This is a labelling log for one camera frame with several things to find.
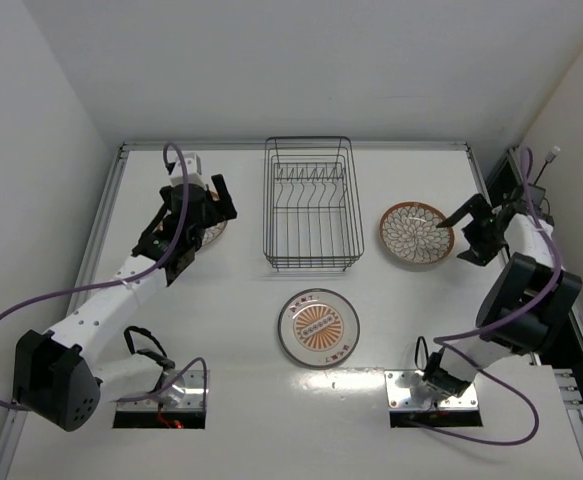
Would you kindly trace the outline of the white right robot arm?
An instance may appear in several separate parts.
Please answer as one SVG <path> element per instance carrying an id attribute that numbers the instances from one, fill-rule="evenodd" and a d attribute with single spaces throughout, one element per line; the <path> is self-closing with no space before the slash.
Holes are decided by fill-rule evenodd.
<path id="1" fill-rule="evenodd" d="M 423 382 L 442 397 L 460 396 L 476 375 L 511 356 L 544 353 L 557 339 L 582 289 L 579 276 L 562 266 L 551 221 L 523 199 L 493 209 L 475 194 L 439 227 L 471 218 L 462 232 L 469 243 L 459 257 L 485 266 L 501 250 L 509 260 L 481 304 L 469 332 L 438 337 Z"/>

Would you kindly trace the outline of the brown floral pattern plate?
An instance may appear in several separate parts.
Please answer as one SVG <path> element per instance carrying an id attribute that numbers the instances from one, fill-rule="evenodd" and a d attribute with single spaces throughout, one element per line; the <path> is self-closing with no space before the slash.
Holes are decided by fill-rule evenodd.
<path id="1" fill-rule="evenodd" d="M 446 219 L 438 209 L 407 201 L 387 209 L 379 221 L 379 237 L 397 260 L 425 266 L 445 260 L 452 252 L 455 235 L 450 227 L 438 225 Z"/>

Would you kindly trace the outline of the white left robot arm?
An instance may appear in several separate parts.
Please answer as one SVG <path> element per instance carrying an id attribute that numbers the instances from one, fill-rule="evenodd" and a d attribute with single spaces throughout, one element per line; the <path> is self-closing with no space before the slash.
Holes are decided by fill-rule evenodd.
<path id="1" fill-rule="evenodd" d="M 140 307 L 170 287 L 194 261 L 207 229 L 237 217 L 222 175 L 212 187 L 166 186 L 163 204 L 110 287 L 92 295 L 45 333 L 16 345 L 17 403 L 66 432 L 82 427 L 102 403 L 163 402 L 176 379 L 164 353 L 140 349 L 122 361 L 99 363 L 111 339 Z"/>

